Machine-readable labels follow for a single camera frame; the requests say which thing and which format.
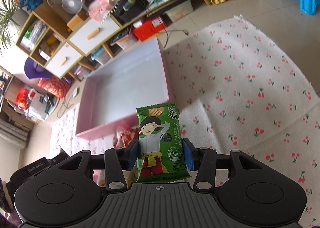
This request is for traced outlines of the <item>clear plastic storage bin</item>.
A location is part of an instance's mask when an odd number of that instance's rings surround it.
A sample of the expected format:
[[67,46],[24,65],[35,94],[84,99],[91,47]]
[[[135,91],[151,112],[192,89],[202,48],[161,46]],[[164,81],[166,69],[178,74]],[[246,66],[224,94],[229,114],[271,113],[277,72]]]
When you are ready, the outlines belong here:
[[171,20],[171,22],[176,22],[179,19],[187,16],[194,11],[191,0],[186,0],[179,5],[167,10],[165,15]]

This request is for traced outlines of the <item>potted green plant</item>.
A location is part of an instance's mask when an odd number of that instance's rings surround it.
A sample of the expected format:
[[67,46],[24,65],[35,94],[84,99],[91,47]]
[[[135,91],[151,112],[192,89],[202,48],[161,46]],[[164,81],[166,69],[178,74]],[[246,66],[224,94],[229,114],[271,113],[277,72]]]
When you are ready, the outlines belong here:
[[17,25],[12,16],[20,8],[20,0],[1,0],[1,46],[8,49],[11,45],[9,23]]

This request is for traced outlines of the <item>red lantern bag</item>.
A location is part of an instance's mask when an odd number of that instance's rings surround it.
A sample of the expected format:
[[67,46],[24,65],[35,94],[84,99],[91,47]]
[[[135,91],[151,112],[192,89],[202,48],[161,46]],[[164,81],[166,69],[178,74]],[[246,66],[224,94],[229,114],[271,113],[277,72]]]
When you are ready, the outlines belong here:
[[65,98],[71,88],[71,83],[55,76],[52,76],[50,79],[39,78],[37,85],[60,99]]

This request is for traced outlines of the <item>pink cardboard box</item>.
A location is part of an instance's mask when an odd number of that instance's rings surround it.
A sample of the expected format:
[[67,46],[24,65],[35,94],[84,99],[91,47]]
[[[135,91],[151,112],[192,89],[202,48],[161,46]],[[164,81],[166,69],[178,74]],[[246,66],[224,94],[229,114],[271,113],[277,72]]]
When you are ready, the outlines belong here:
[[120,127],[134,127],[137,108],[174,99],[163,46],[153,37],[118,54],[86,78],[75,134],[91,141]]

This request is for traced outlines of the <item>white desk fan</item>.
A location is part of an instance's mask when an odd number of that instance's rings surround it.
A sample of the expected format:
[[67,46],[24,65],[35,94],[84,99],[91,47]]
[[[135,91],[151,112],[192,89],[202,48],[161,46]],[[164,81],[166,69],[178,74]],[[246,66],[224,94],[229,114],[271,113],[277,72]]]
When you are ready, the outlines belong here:
[[84,6],[85,0],[61,0],[63,9],[69,14],[77,14]]

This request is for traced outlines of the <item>cherry print cloth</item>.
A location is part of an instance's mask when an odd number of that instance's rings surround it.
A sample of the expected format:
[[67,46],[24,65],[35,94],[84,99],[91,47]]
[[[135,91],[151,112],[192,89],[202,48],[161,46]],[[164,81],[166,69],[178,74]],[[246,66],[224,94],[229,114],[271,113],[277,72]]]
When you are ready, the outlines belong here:
[[289,57],[240,17],[171,47],[183,137],[219,153],[240,149],[298,182],[300,224],[319,225],[319,97]]

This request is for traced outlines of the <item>purple hat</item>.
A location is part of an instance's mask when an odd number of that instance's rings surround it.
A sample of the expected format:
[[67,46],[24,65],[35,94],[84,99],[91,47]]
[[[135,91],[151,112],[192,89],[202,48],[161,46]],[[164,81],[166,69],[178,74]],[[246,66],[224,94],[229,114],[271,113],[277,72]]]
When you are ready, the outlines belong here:
[[28,79],[45,78],[50,79],[53,75],[45,68],[33,61],[31,58],[27,58],[24,64],[24,72]]

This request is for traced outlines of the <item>wooden TV cabinet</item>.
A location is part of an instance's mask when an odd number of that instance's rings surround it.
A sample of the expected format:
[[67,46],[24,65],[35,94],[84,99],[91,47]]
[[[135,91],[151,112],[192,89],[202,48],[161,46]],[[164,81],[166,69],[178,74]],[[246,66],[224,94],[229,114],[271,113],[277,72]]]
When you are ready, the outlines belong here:
[[[90,55],[99,47],[103,47],[108,55],[113,58],[114,54],[110,49],[110,39],[114,37],[116,33],[124,30],[144,16],[154,17],[159,15],[166,7],[173,6],[178,1],[180,0],[166,0],[160,4],[147,6],[145,11],[141,11],[127,23],[120,23],[111,11],[100,21],[96,21],[87,15],[86,19],[84,21],[78,21],[73,29],[69,28],[67,23],[53,11],[49,4],[43,3],[29,15],[21,29],[16,45],[25,52],[33,62],[54,76],[63,78],[65,75],[70,75],[76,79],[77,76],[72,73],[71,69],[76,64],[84,64],[84,57]],[[35,47],[29,50],[21,44],[21,41],[27,29],[35,21],[41,21],[47,27],[36,41]],[[46,60],[40,55],[40,47],[50,35],[56,35],[59,44],[54,45],[54,51],[49,56],[49,59]]]

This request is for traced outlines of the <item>red snack packet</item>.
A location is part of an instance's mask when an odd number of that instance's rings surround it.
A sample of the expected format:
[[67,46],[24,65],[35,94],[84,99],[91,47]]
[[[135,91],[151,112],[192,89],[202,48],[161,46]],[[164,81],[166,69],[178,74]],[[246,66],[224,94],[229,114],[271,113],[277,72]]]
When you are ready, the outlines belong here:
[[138,138],[138,128],[131,128],[127,125],[117,127],[116,136],[113,138],[115,148],[126,148],[129,144]]

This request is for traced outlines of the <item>red box under cabinet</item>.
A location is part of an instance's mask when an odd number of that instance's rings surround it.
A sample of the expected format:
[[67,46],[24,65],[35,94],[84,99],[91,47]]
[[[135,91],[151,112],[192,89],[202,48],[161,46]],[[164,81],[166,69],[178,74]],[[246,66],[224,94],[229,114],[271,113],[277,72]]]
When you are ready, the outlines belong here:
[[139,41],[144,42],[149,38],[156,36],[165,28],[167,28],[167,25],[163,19],[158,16],[154,19],[146,20],[139,27],[134,27],[132,31]]

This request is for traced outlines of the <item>green cartoon snack packet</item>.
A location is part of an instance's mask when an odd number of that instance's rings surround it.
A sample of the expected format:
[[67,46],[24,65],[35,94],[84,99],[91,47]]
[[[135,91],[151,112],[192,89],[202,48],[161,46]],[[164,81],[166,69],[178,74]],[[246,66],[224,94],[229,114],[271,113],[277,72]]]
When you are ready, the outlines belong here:
[[183,154],[179,115],[174,102],[137,109],[137,182],[175,182],[190,177]]

